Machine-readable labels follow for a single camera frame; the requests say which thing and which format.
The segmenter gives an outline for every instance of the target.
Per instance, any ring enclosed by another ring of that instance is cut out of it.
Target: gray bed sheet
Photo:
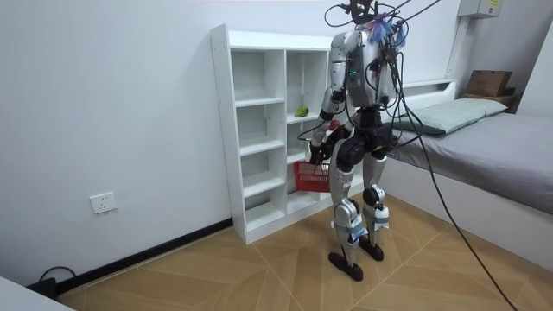
[[[435,173],[553,214],[552,128],[546,118],[500,113],[423,141]],[[400,143],[415,135],[404,131]],[[390,156],[428,169],[418,141]]]

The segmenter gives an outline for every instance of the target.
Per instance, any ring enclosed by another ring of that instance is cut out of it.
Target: electrical socket
[[[103,213],[118,208],[113,193],[92,196],[90,197],[90,202],[94,209],[94,213]]]

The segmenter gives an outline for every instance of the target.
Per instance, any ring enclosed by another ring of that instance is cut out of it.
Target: red basket
[[[330,164],[309,164],[309,162],[294,163],[294,178],[297,191],[329,193],[328,169]]]

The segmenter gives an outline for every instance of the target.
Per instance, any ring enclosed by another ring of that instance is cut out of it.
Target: gray pillow
[[[432,105],[427,108],[415,109],[413,112],[424,124],[424,134],[429,136],[443,136],[453,133],[465,126],[473,124],[483,117],[490,117],[507,109],[504,105],[488,99],[457,99]],[[413,118],[416,130],[422,130],[420,124]],[[408,117],[396,119],[394,128],[412,130],[413,126]]]

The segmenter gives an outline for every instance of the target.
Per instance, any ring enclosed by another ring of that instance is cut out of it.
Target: white shelving unit
[[[211,40],[232,220],[249,244],[332,205],[329,194],[297,191],[292,169],[307,148],[297,136],[319,117],[332,38],[221,25]],[[309,114],[295,117],[301,105]],[[351,194],[362,189],[357,175]]]

